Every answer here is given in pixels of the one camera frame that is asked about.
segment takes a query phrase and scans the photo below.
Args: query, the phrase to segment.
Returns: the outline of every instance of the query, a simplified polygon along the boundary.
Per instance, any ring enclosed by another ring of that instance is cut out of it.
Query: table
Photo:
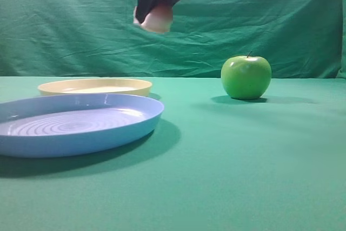
[[[1,77],[0,102],[69,78]],[[346,230],[346,81],[143,78],[165,104],[146,140],[62,159],[0,156],[3,231]]]

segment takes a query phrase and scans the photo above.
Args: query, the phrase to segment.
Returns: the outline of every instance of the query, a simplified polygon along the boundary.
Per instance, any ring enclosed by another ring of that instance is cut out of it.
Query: oval plate
[[[114,93],[137,96],[149,95],[152,83],[132,78],[82,78],[54,81],[38,86],[43,96],[61,94]]]
[[[0,104],[0,154],[62,157],[133,142],[157,126],[164,105],[127,94],[70,94]]]

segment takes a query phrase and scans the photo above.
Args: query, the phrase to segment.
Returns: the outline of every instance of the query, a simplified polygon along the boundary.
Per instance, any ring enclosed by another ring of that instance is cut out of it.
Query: blue tray
[[[68,94],[0,104],[0,154],[62,157],[93,153],[151,133],[164,105],[126,94]]]

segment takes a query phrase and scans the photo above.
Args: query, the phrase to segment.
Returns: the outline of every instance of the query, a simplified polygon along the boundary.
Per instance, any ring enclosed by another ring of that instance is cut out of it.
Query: green backdrop
[[[275,78],[346,76],[342,0],[182,0],[165,36],[132,24],[135,4],[0,0],[0,75],[219,77],[253,51]]]

